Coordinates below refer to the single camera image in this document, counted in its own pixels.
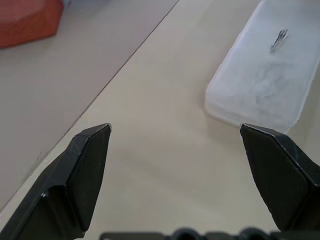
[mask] beige table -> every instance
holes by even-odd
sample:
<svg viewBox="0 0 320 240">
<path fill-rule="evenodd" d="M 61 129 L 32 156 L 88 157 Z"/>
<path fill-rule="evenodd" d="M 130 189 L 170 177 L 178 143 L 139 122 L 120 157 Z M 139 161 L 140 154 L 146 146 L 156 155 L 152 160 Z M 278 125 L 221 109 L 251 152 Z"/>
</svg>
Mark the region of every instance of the beige table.
<svg viewBox="0 0 320 240">
<path fill-rule="evenodd" d="M 204 92 L 259 0 L 180 0 L 2 211 L 2 226 L 44 167 L 82 129 L 111 123 L 104 180 L 85 239 L 189 226 L 276 229 L 239 129 L 210 118 Z M 317 160 L 319 78 L 292 138 Z"/>
</svg>

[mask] table surface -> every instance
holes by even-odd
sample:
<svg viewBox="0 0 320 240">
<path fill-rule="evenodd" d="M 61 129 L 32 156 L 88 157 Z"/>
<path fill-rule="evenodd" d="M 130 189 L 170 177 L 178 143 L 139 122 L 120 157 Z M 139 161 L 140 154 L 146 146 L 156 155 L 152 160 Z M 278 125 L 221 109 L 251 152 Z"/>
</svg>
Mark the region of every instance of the table surface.
<svg viewBox="0 0 320 240">
<path fill-rule="evenodd" d="M 209 81 L 259 2 L 180 0 L 9 202 L 0 226 L 75 134 L 111 123 L 85 239 L 110 230 L 172 233 L 181 226 L 201 233 L 277 229 L 252 179 L 239 128 L 204 110 Z M 318 164 L 319 81 L 317 73 L 289 132 Z"/>
<path fill-rule="evenodd" d="M 177 2 L 75 0 L 55 37 L 1 49 L 0 210 Z"/>
</svg>

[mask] gray surface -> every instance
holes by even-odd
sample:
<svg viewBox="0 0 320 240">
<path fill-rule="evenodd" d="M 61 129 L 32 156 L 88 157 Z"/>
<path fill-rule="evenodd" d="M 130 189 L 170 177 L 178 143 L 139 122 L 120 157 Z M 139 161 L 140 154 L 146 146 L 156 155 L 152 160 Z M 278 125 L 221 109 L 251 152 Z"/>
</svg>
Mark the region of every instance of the gray surface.
<svg viewBox="0 0 320 240">
<path fill-rule="evenodd" d="M 177 1 L 74 0 L 55 37 L 0 51 L 0 208 Z"/>
</svg>

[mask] orange object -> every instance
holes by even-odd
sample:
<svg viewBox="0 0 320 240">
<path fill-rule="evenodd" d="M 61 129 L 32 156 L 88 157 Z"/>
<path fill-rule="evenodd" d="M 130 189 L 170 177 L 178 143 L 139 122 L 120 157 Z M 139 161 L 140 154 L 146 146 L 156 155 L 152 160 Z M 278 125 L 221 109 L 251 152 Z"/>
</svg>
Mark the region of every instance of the orange object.
<svg viewBox="0 0 320 240">
<path fill-rule="evenodd" d="M 0 0 L 0 48 L 55 35 L 63 9 L 61 0 Z"/>
</svg>

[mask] translucent container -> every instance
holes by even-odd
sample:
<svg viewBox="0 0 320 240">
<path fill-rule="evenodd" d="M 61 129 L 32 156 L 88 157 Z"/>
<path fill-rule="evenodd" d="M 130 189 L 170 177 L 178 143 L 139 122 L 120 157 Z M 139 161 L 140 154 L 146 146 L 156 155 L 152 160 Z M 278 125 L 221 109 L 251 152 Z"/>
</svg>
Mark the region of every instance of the translucent container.
<svg viewBox="0 0 320 240">
<path fill-rule="evenodd" d="M 287 38 L 270 52 L 279 32 Z M 205 108 L 233 125 L 287 133 L 301 115 L 320 60 L 320 5 L 264 0 L 218 68 Z"/>
</svg>

